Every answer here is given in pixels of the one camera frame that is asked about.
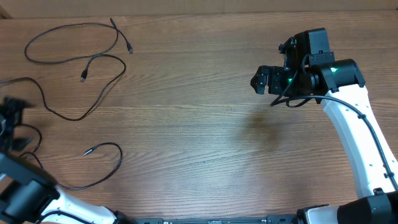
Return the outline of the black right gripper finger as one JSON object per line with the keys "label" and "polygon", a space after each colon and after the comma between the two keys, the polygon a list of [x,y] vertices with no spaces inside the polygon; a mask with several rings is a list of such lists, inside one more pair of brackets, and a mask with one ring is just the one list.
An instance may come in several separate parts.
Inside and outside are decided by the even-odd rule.
{"label": "black right gripper finger", "polygon": [[259,82],[267,82],[269,75],[272,74],[272,67],[262,65],[257,69],[256,78]]}
{"label": "black right gripper finger", "polygon": [[252,77],[250,84],[257,94],[259,95],[265,94],[265,89],[267,86],[267,78]]}

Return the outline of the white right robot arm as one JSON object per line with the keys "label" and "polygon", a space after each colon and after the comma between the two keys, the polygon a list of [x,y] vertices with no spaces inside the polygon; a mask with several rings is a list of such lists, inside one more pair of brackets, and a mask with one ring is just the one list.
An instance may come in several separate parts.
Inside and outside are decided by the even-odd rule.
{"label": "white right robot arm", "polygon": [[251,78],[273,105],[298,108],[315,100],[333,123],[353,171],[358,198],[301,208],[287,223],[396,223],[397,159],[371,109],[365,79],[351,59],[337,60],[324,28],[306,30],[279,45],[284,64],[262,65]]}

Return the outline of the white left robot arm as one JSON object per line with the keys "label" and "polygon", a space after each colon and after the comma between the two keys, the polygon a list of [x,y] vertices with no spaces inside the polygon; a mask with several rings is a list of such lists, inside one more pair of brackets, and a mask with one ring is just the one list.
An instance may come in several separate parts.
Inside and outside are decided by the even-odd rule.
{"label": "white left robot arm", "polygon": [[14,138],[14,129],[22,124],[24,100],[5,98],[1,103],[1,178],[11,183],[1,191],[1,220],[7,223],[124,223],[123,216],[104,206],[96,206],[72,197],[57,187],[46,171],[13,155],[31,142]]}

